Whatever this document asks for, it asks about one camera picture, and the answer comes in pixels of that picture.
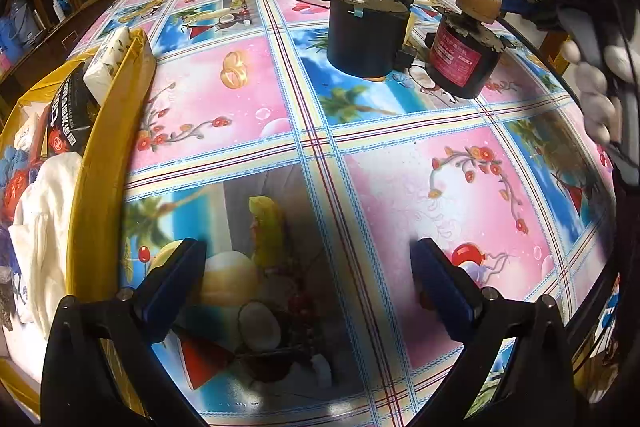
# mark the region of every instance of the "table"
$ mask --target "table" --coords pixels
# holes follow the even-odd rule
[[[440,15],[414,12],[420,46]],[[296,0],[117,0],[74,52],[122,23],[146,30],[158,70],[120,283],[206,241],[202,289],[153,348],[210,424],[407,423],[461,349],[412,280],[412,238],[507,298],[553,295],[565,322],[602,270],[609,159],[503,26],[514,49],[460,100],[415,70],[335,70],[328,10]]]

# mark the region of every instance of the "red balloon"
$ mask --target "red balloon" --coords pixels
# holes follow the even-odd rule
[[[478,266],[486,259],[483,253],[473,243],[463,243],[451,254],[451,264],[460,266],[465,261],[473,261]]]
[[[149,260],[151,259],[151,252],[149,252],[149,249],[147,247],[138,248],[138,259],[140,260],[140,263],[149,262]]]

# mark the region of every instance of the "blue bucket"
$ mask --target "blue bucket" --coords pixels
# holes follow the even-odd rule
[[[0,17],[0,46],[12,64],[15,64],[24,53],[18,40],[18,32],[11,19],[7,17]]]

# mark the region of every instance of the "yellow tray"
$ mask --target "yellow tray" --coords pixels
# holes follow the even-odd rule
[[[22,108],[49,103],[60,84],[96,49],[60,66],[18,100],[0,136],[0,150],[14,143],[24,123]],[[68,245],[66,292],[81,301],[108,299],[118,287],[120,212],[129,151],[135,140],[146,92],[156,72],[156,60],[146,33],[132,32],[132,44],[111,84],[87,142],[76,182]],[[34,392],[6,363],[0,363],[0,381],[29,409],[40,413]]]

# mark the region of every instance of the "red label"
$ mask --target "red label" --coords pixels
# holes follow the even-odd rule
[[[440,23],[433,41],[429,61],[457,86],[464,87],[480,61],[481,55],[465,46]]]

